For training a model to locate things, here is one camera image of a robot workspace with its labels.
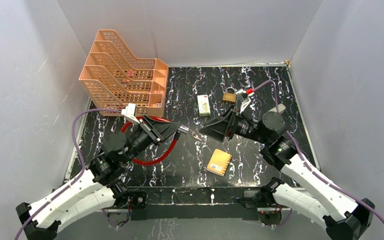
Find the red cable lock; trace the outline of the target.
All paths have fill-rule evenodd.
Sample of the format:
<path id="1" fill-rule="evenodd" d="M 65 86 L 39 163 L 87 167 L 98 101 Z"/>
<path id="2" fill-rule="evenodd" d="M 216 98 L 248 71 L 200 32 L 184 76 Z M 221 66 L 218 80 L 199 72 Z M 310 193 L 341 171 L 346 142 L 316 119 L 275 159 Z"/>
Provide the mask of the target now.
<path id="1" fill-rule="evenodd" d="M 165 120 L 167 122 L 171 121 L 171 120 L 168 120 L 168 119 L 165 119 L 165 118 L 162 118 L 162 117 L 157 117 L 157 116 L 152 116 L 152 117 L 156 117 L 157 120 Z M 133 130 L 133 127 L 135 127 L 136 125 L 134 125 L 134 124 L 132 124 L 130 122 L 126 122 L 123 125 L 123 127 L 121 128 L 120 131 L 122 133 L 125 133 L 128 130 L 129 127 L 132 127 L 132 130 Z M 149 149 L 151 146 L 158 148 L 160 145 L 163 145 L 167 140 L 165 140 L 164 142 L 160 142 L 159 144 L 151 144 L 151 145 L 149 145 L 143 152 L 141 152 L 137 156 L 128 156 L 127 153 L 126 153 L 126 147 L 124 147 L 125 148 L 124 153 L 126 154 L 127 162 L 128 163 L 132 162 L 134 164 L 138 164 L 138 165 L 141 165 L 141 166 L 153 166 L 153 165 L 156 165 L 156 164 L 162 162 L 173 151 L 173 149 L 176 146 L 176 144 L 177 144 L 181 134 L 186 134 L 188 131 L 189 131 L 189 129 L 187 127 L 181 125 L 180 132 L 175 133 L 174 135 L 170 136 L 167 139 L 167 140 L 171 140 L 171 142 L 169 143 L 169 145 L 166 148 L 166 150 L 159 157 L 154 158 L 154 159 L 141 160 L 141 159 L 138 158 L 138 156 L 141 155 L 145 150 Z"/>

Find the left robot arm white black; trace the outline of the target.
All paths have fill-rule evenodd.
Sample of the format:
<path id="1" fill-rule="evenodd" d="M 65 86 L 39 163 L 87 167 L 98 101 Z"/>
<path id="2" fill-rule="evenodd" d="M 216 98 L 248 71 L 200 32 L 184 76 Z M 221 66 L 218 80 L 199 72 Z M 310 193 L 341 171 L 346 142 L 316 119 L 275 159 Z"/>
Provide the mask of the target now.
<path id="1" fill-rule="evenodd" d="M 29 240 L 53 240 L 73 222 L 109 207 L 124 208 L 135 197 L 120 180 L 129 163 L 148 146 L 158 145 L 173 137 L 167 157 L 182 132 L 179 122 L 154 116 L 141 116 L 133 132 L 111 133 L 101 144 L 98 155 L 88 166 L 60 188 L 33 203 L 23 202 L 16 207 L 22 224 L 21 231 Z"/>

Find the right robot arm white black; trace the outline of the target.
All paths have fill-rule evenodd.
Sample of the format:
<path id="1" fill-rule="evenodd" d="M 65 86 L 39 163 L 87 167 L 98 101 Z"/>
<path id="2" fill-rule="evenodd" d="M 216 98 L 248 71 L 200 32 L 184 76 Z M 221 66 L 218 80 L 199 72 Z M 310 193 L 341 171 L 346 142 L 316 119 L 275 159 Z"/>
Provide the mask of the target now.
<path id="1" fill-rule="evenodd" d="M 373 213 L 367 208 L 375 205 L 367 198 L 357 201 L 340 192 L 338 186 L 298 153 L 293 141 L 284 136 L 287 130 L 278 112 L 268 111 L 256 121 L 231 109 L 204 123 L 199 133 L 219 142 L 238 135 L 263 144 L 263 159 L 307 190 L 297 191 L 273 177 L 259 191 L 244 194 L 238 202 L 250 208 L 277 204 L 291 207 L 324 228 L 332 240 L 358 240 L 372 223 Z"/>

